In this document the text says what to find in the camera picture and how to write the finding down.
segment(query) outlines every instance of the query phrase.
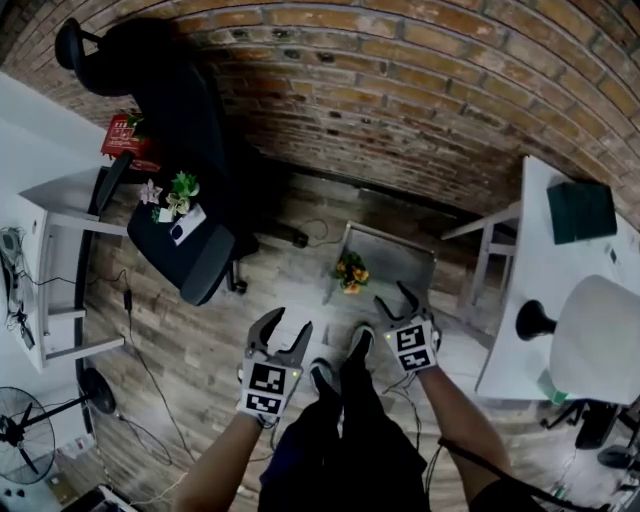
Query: black pants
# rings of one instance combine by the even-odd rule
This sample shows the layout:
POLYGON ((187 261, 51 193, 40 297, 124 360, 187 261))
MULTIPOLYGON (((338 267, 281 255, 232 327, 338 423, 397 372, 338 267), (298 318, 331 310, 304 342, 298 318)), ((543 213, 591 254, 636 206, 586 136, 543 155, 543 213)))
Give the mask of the black pants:
POLYGON ((347 360, 340 378, 342 397, 321 393, 284 432, 260 478, 259 510, 427 510, 427 464, 385 414, 371 375, 347 360))

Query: white lamp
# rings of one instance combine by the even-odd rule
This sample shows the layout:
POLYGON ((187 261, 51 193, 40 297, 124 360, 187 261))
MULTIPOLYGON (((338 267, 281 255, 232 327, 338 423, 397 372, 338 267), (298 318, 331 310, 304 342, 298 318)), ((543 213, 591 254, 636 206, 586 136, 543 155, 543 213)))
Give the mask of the white lamp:
POLYGON ((539 302, 516 321, 522 339, 553 333, 549 373, 562 392, 630 404, 640 395, 640 297, 602 276, 583 279, 557 322, 539 302))

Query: sneaker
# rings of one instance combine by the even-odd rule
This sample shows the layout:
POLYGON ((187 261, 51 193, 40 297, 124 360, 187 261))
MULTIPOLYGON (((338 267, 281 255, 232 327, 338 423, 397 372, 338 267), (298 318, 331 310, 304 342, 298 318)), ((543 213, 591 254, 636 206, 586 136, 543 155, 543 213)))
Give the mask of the sneaker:
POLYGON ((318 358, 311 363, 311 385, 318 396, 331 389, 340 395, 340 381, 338 375, 333 370, 326 359, 318 358))
POLYGON ((362 361, 366 364, 367 358, 373 348, 376 333, 369 324, 361 324, 351 336, 351 347, 347 359, 351 361, 362 361))

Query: lampshade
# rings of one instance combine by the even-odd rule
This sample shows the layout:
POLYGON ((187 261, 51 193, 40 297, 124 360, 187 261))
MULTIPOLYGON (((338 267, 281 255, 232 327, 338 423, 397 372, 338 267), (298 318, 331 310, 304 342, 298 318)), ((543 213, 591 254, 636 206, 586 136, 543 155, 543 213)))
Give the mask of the lampshade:
POLYGON ((633 402, 640 395, 640 297, 602 276, 582 280, 558 319, 549 372, 560 391, 633 402))

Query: person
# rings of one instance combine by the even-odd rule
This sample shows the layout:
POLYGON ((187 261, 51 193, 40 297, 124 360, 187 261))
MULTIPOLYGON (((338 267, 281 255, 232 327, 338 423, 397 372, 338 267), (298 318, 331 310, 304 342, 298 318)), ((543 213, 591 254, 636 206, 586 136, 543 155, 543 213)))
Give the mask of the person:
MULTIPOLYGON (((311 379, 318 400, 284 432, 261 476, 259 512, 389 510, 428 511, 427 463, 384 412, 367 370, 375 342, 371 327, 358 327, 339 378, 316 360, 311 379), (344 408, 342 438, 338 421, 344 408)), ((417 373, 443 438, 511 474, 495 429, 438 367, 417 373)), ((239 412, 182 480, 174 512, 221 512, 233 502, 261 422, 239 412)), ((493 472, 452 454, 471 512, 542 508, 493 472)))

